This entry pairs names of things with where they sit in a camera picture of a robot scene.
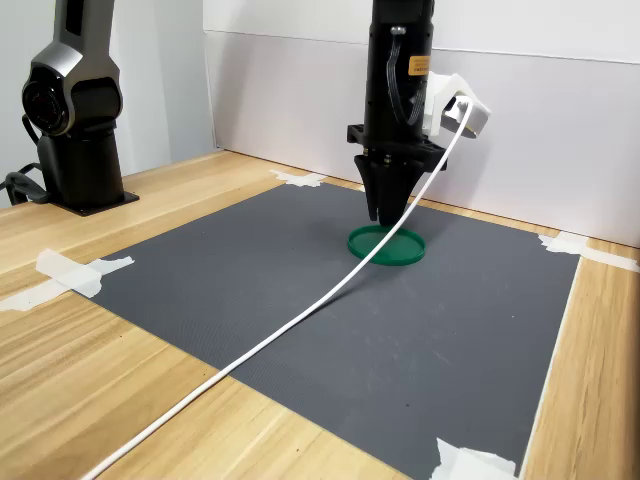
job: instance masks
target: wooden tabletop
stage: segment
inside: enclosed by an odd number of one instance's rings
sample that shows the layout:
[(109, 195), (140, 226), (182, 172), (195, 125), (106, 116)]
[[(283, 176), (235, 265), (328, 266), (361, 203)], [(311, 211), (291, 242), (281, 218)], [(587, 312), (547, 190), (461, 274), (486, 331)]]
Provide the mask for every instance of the wooden tabletop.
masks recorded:
[[(47, 279), (35, 271), (45, 248), (88, 263), (280, 185), (271, 168), (304, 173), (221, 152), (127, 177), (140, 201), (92, 217), (52, 205), (0, 210), (0, 299)], [(640, 259), (637, 249), (589, 242)], [(639, 274), (580, 260), (524, 478), (639, 478), (639, 299)], [(0, 313), (0, 478), (79, 477), (215, 371), (73, 292)], [(230, 377), (103, 477), (404, 478)]]

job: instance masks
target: cable on mat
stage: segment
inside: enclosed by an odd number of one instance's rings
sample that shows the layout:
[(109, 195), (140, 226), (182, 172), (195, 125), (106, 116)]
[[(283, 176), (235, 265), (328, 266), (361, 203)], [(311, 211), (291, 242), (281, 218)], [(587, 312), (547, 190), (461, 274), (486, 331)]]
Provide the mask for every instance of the cable on mat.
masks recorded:
[(174, 416), (176, 416), (178, 413), (180, 413), (187, 405), (189, 405), (191, 402), (193, 402), (196, 398), (198, 398), (204, 392), (209, 390), (215, 384), (220, 382), (220, 380), (224, 379), (234, 369), (236, 369), (237, 367), (242, 365), (244, 362), (249, 360), (251, 357), (253, 357), (260, 350), (262, 350), (267, 345), (272, 343), (278, 337), (280, 337), (283, 334), (285, 334), (288, 330), (290, 330), (291, 328), (296, 326), (298, 323), (300, 323), (302, 320), (307, 318), (309, 315), (311, 315), (313, 312), (315, 312), (318, 308), (320, 308), (322, 305), (324, 305), (342, 287), (344, 287), (353, 277), (355, 277), (358, 274), (358, 272), (360, 272), (360, 270), (362, 270), (364, 268), (364, 266), (367, 263), (369, 263), (369, 261), (380, 251), (380, 249), (382, 247), (384, 247), (384, 245), (391, 239), (391, 237), (393, 237), (393, 235), (398, 231), (398, 229), (402, 226), (402, 224), (404, 224), (404, 222), (407, 220), (407, 218), (409, 218), (409, 215), (411, 215), (411, 212), (413, 212), (413, 210), (416, 208), (416, 206), (418, 205), (418, 202), (420, 201), (420, 199), (422, 198), (424, 193), (427, 191), (427, 189), (429, 188), (429, 186), (431, 185), (433, 180), (436, 178), (436, 175), (442, 169), (442, 166), (447, 161), (447, 158), (451, 154), (451, 150), (453, 150), (453, 147), (455, 146), (455, 144), (457, 143), (458, 139), (460, 138), (460, 135), (462, 135), (462, 132), (465, 129), (465, 127), (467, 125), (467, 122), (469, 121), (469, 116), (471, 115), (471, 110), (473, 109), (473, 102), (472, 102), (471, 99), (468, 99), (467, 102), (468, 102), (467, 103), (467, 111), (464, 114), (464, 118), (462, 119), (462, 122), (460, 123), (460, 127), (458, 128), (458, 131), (456, 132), (456, 134), (454, 135), (453, 139), (451, 140), (451, 143), (449, 144), (449, 147), (447, 147), (447, 150), (444, 152), (444, 155), (442, 156), (442, 158), (438, 162), (438, 165), (433, 170), (433, 172), (431, 173), (431, 175), (427, 179), (427, 181), (424, 184), (424, 186), (420, 189), (420, 192), (415, 196), (414, 200), (409, 205), (409, 208), (407, 208), (407, 210), (404, 212), (402, 217), (400, 217), (400, 220), (398, 220), (398, 223), (396, 223), (391, 228), (391, 230), (389, 230), (389, 232), (380, 241), (380, 243), (373, 250), (371, 250), (371, 252), (346, 277), (344, 277), (335, 287), (333, 287), (322, 298), (320, 298), (320, 300), (315, 302), (313, 305), (311, 305), (309, 308), (307, 308), (300, 315), (298, 315), (293, 320), (290, 320), (288, 323), (286, 323), (285, 325), (280, 327), (280, 329), (278, 329), (277, 331), (272, 333), (269, 337), (264, 339), (262, 342), (260, 342), (258, 345), (253, 347), (251, 350), (249, 350), (247, 353), (242, 355), (240, 358), (236, 359), (235, 361), (233, 361), (232, 363), (227, 365), (225, 368), (220, 370), (216, 375), (211, 377), (209, 380), (204, 382), (198, 388), (193, 390), (189, 395), (187, 395), (182, 400), (180, 400), (178, 403), (176, 403), (170, 410), (168, 410), (165, 414), (163, 414), (161, 417), (159, 417), (157, 420), (155, 420), (151, 425), (149, 425), (147, 428), (142, 430), (135, 437), (133, 437), (131, 440), (129, 440), (127, 443), (125, 443), (122, 447), (120, 447), (118, 450), (116, 450), (111, 455), (109, 455), (107, 458), (105, 458), (102, 462), (100, 462), (98, 465), (96, 465), (90, 472), (85, 474), (82, 477), (82, 480), (93, 480), (93, 479), (97, 478), (100, 474), (102, 474), (105, 470), (107, 470), (111, 465), (113, 465), (115, 462), (120, 460), (127, 453), (129, 453), (131, 450), (133, 450), (136, 446), (138, 446), (140, 443), (142, 443), (145, 439), (147, 439), (152, 433), (154, 433), (156, 430), (158, 430), (162, 425), (164, 425), (169, 420), (171, 420)]

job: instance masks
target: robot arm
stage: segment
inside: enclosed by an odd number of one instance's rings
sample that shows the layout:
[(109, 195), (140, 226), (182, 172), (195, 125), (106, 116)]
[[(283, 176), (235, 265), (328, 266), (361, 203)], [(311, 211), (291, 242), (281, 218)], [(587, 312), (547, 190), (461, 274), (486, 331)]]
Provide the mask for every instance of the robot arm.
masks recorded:
[[(12, 202), (28, 195), (79, 215), (130, 201), (124, 191), (114, 129), (122, 111), (120, 70), (109, 56), (114, 0), (57, 0), (53, 41), (31, 62), (22, 91), (46, 195), (21, 173), (7, 177)], [(31, 129), (25, 123), (27, 131)]]

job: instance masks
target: green plastic lid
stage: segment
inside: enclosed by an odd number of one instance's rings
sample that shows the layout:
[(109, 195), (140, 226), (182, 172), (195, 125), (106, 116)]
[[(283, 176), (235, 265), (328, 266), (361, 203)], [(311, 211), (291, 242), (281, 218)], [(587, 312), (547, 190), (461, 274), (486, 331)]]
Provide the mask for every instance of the green plastic lid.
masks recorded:
[[(349, 234), (349, 250), (358, 258), (366, 257), (391, 230), (389, 227), (369, 225), (357, 228)], [(378, 265), (410, 265), (424, 257), (427, 248), (420, 235), (404, 228), (399, 229), (384, 247), (371, 259)]]

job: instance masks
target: masking tape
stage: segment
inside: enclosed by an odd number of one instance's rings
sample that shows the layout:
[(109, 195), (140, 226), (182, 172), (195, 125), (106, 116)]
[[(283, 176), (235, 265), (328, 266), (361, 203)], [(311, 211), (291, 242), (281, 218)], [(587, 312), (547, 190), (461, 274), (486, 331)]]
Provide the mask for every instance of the masking tape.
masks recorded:
[(319, 187), (322, 182), (320, 180), (327, 178), (326, 175), (319, 173), (310, 173), (308, 175), (297, 176), (290, 173), (284, 173), (279, 170), (269, 170), (278, 176), (278, 180), (286, 180), (287, 185), (296, 185), (298, 187)]
[(0, 312), (7, 310), (26, 312), (69, 290), (75, 290), (91, 298), (102, 289), (100, 280), (103, 275), (132, 263), (131, 257), (126, 257), (111, 261), (99, 259), (82, 265), (53, 250), (43, 250), (38, 255), (36, 270), (51, 279), (0, 301)]
[(431, 474), (431, 480), (515, 480), (515, 463), (492, 453), (456, 448), (437, 440), (440, 465)]
[(624, 268), (632, 272), (640, 272), (638, 262), (632, 258), (621, 257), (587, 247), (588, 237), (576, 235), (575, 233), (560, 232), (556, 238), (545, 235), (538, 235), (538, 238), (540, 238), (542, 245), (547, 247), (547, 251), (549, 252), (582, 255), (584, 258), (606, 265)]

